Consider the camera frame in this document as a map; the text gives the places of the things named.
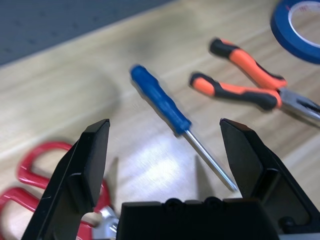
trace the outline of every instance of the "screwdriver shaft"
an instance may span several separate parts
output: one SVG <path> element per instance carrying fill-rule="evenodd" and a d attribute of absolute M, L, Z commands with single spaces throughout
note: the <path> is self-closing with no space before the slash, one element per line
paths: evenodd
<path fill-rule="evenodd" d="M 220 176 L 226 181 L 228 186 L 233 190 L 237 191 L 237 185 L 230 179 L 230 177 L 225 173 L 225 171 L 219 166 L 216 160 L 210 155 L 210 153 L 205 149 L 205 147 L 198 141 L 198 139 L 192 134 L 191 131 L 186 130 L 185 134 L 194 143 L 194 145 L 199 149 L 199 151 L 205 156 L 205 158 L 212 164 L 214 169 L 218 171 Z"/>

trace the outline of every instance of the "red scissors handle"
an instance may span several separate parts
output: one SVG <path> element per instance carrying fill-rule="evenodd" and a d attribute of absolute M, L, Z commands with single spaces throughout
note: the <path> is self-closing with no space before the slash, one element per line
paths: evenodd
<path fill-rule="evenodd" d="M 6 206 L 7 202 L 14 201 L 21 206 L 25 207 L 26 209 L 34 212 L 39 204 L 39 199 L 33 196 L 31 193 L 26 191 L 21 187 L 13 187 L 5 191 L 0 196 L 0 216 L 3 213 L 4 207 Z M 3 237 L 2 230 L 0 228 L 0 240 L 5 240 Z"/>
<path fill-rule="evenodd" d="M 31 171 L 34 161 L 46 152 L 58 149 L 69 151 L 71 147 L 71 144 L 63 141 L 48 141 L 36 146 L 22 159 L 17 167 L 17 177 L 19 181 L 24 184 L 46 189 L 50 179 Z"/>
<path fill-rule="evenodd" d="M 46 189 L 50 181 L 49 178 L 35 174 L 32 172 L 33 162 L 42 154 L 52 150 L 66 150 L 69 151 L 71 144 L 62 141 L 49 141 L 42 143 L 33 148 L 17 166 L 17 178 L 20 182 L 32 185 L 41 189 Z M 39 204 L 39 199 L 27 192 L 21 187 L 14 187 L 8 189 L 0 196 L 0 216 L 2 210 L 8 201 L 15 201 L 26 209 L 34 212 Z M 101 209 L 111 204 L 109 189 L 107 183 L 103 180 L 101 184 L 100 197 L 97 205 L 94 208 L 95 213 L 99 213 Z M 92 225 L 88 222 L 81 221 L 79 226 L 77 240 L 92 240 Z M 0 229 L 0 240 L 4 240 L 2 231 Z"/>

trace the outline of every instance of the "blue screwdriver handle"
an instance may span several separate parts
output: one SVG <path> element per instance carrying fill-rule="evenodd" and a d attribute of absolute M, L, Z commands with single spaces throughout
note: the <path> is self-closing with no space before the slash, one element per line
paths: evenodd
<path fill-rule="evenodd" d="M 163 91 L 158 80 L 147 69 L 141 65 L 136 65 L 131 69 L 131 77 L 141 92 L 170 122 L 178 135 L 190 129 L 191 121 L 179 111 L 174 101 Z"/>

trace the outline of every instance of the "orange pliers handle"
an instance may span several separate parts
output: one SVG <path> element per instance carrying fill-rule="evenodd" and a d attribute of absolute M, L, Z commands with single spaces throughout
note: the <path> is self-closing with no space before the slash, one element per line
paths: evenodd
<path fill-rule="evenodd" d="M 268 72 L 242 48 L 226 40 L 215 38 L 210 44 L 209 51 L 216 56 L 229 59 L 262 89 L 277 90 L 287 86 L 287 81 L 282 76 Z"/>
<path fill-rule="evenodd" d="M 210 44 L 209 51 L 214 55 L 229 59 L 261 88 L 219 83 L 199 72 L 191 75 L 190 85 L 193 88 L 212 97 L 254 103 L 264 110 L 272 110 L 282 106 L 281 97 L 277 92 L 279 88 L 287 85 L 287 81 L 282 76 L 266 71 L 247 52 L 225 40 L 214 39 Z"/>
<path fill-rule="evenodd" d="M 219 83 L 200 72 L 192 74 L 190 85 L 208 96 L 250 102 L 266 111 L 282 106 L 281 97 L 275 90 Z"/>

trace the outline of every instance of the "pliers jaw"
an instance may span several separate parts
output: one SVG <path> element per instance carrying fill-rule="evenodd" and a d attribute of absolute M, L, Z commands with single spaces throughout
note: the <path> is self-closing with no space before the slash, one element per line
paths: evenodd
<path fill-rule="evenodd" d="M 320 121 L 320 106 L 307 97 L 301 96 L 287 88 L 279 88 L 279 95 L 284 109 Z"/>

